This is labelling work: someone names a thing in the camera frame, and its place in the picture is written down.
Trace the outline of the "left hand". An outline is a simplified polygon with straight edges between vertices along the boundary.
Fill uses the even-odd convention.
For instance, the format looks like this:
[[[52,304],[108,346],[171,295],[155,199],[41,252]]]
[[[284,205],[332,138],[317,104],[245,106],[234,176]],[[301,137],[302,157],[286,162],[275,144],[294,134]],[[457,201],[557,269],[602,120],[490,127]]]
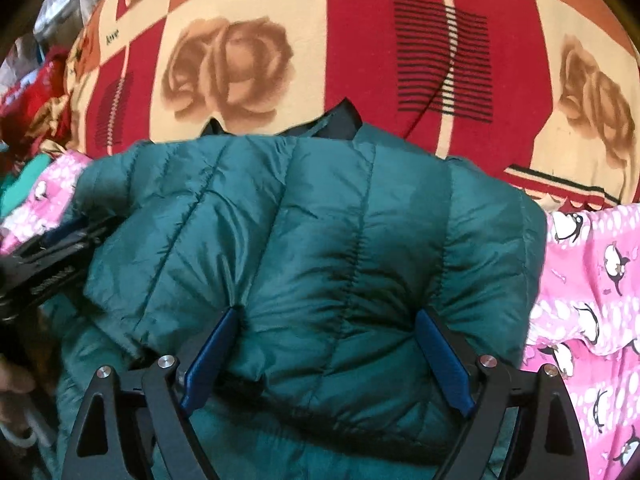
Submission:
[[[24,396],[28,396],[34,388],[35,381],[32,374],[1,358],[1,422],[17,434],[24,432],[28,427],[22,401]]]

